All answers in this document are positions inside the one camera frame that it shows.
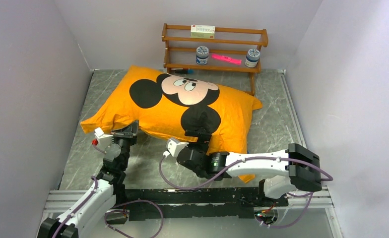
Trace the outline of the orange Mickey Mouse pillowcase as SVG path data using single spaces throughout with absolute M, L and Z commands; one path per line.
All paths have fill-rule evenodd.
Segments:
M 253 112 L 262 108 L 243 91 L 183 76 L 131 66 L 104 105 L 81 122 L 85 133 L 126 127 L 133 121 L 145 133 L 195 142 L 189 131 L 211 135 L 208 153 L 246 153 Z

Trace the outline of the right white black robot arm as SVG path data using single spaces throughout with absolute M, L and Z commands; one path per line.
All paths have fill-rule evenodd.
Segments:
M 195 142 L 175 138 L 167 141 L 167 150 L 177 163 L 194 172 L 199 178 L 221 181 L 241 175 L 262 175 L 257 200 L 268 206 L 275 199 L 295 190 L 317 192 L 322 189 L 319 157 L 301 146 L 291 143 L 287 149 L 271 153 L 242 154 L 219 151 L 207 154 L 211 133 L 205 129 L 187 130 L 186 136 Z

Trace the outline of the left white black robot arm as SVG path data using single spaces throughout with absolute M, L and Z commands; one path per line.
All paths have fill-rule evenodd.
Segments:
M 121 208 L 126 202 L 124 179 L 130 158 L 130 148 L 136 144 L 139 122 L 112 130 L 94 131 L 93 147 L 103 154 L 103 164 L 93 184 L 70 208 L 56 218 L 46 218 L 40 225 L 39 238 L 83 238 L 90 228 L 111 208 Z

